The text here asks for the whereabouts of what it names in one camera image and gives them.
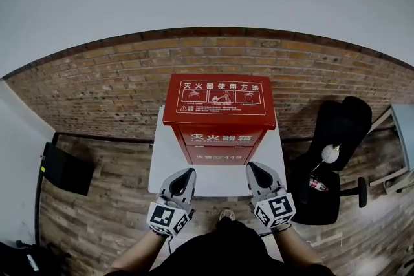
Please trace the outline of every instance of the shoe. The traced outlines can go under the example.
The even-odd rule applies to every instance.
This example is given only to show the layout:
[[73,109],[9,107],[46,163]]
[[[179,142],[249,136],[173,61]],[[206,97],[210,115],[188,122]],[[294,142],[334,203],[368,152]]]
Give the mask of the shoe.
[[234,221],[235,220],[235,215],[234,212],[231,209],[228,208],[224,208],[219,216],[219,221],[223,218],[223,217],[228,217],[230,220]]

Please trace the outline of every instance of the brick wall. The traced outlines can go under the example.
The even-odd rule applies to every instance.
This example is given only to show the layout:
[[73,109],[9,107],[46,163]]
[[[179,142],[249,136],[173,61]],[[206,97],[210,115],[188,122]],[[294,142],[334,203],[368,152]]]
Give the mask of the brick wall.
[[153,138],[172,73],[270,77],[282,138],[309,137],[323,100],[364,99],[379,117],[414,102],[414,71],[385,54],[293,32],[187,28],[80,45],[4,79],[55,130]]

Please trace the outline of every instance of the chair backrest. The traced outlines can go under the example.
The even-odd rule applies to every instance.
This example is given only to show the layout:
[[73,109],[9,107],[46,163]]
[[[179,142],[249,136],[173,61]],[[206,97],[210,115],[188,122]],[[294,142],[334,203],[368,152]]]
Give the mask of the chair backrest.
[[372,111],[370,106],[357,97],[346,97],[342,103],[325,101],[318,111],[312,143],[302,160],[309,169],[321,161],[321,152],[326,145],[340,144],[340,154],[332,164],[321,164],[318,171],[345,168],[355,149],[371,128]]

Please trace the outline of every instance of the instruction label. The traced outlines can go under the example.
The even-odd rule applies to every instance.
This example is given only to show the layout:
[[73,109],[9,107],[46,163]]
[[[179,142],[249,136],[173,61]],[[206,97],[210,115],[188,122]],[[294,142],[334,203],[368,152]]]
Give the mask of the instruction label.
[[261,83],[181,81],[177,113],[265,115]]

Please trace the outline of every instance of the person's arm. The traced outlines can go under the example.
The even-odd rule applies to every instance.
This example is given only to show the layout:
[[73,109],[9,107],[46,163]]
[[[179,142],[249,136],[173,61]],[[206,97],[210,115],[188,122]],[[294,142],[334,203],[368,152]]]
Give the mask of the person's arm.
[[147,273],[166,239],[148,231],[134,246],[127,249],[111,266],[109,272],[128,271],[132,275]]
[[292,227],[274,233],[273,237],[285,264],[297,269],[303,269],[312,264],[322,264],[316,251],[305,243]]

